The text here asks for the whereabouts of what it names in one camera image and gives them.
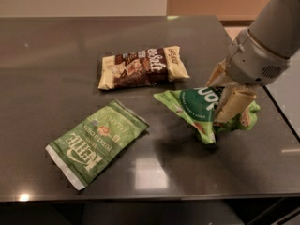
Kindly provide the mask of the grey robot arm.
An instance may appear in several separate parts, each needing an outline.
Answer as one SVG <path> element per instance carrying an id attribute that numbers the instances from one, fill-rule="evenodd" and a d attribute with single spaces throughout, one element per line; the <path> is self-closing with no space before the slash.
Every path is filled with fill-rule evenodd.
<path id="1" fill-rule="evenodd" d="M 209 87 L 223 93 L 214 121 L 226 123 L 256 98 L 256 89 L 273 83 L 300 49 L 300 0 L 270 0 L 252 24 L 229 46 L 214 68 Z"/>

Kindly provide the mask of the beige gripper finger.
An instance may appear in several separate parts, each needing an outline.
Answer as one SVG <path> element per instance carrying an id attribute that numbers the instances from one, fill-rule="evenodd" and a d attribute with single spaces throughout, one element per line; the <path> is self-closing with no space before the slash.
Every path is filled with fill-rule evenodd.
<path id="1" fill-rule="evenodd" d="M 214 114 L 214 121 L 227 123 L 256 99 L 256 93 L 246 88 L 226 87 Z"/>
<path id="2" fill-rule="evenodd" d="M 207 87 L 227 86 L 233 83 L 232 77 L 227 74 L 226 65 L 227 61 L 223 60 L 215 66 L 206 83 Z"/>

